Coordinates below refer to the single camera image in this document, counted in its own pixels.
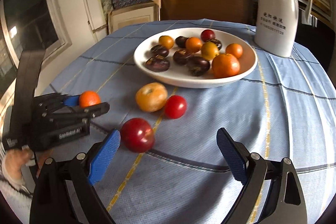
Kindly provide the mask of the grey sleeve forearm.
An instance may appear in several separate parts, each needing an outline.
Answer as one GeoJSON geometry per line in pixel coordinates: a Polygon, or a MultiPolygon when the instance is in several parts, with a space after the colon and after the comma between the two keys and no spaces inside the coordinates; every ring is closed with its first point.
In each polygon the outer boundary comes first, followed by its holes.
{"type": "Polygon", "coordinates": [[[5,178],[1,177],[1,192],[19,220],[22,223],[29,223],[33,196],[25,184],[15,188],[5,178]]]}

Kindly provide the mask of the person left hand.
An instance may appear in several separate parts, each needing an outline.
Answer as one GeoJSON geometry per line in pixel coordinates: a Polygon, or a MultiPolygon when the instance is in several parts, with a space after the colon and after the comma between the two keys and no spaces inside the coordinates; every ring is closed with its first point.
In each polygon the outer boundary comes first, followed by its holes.
{"type": "Polygon", "coordinates": [[[2,173],[5,179],[13,185],[22,185],[21,168],[33,158],[33,151],[27,149],[12,149],[5,153],[2,160],[2,173]]]}

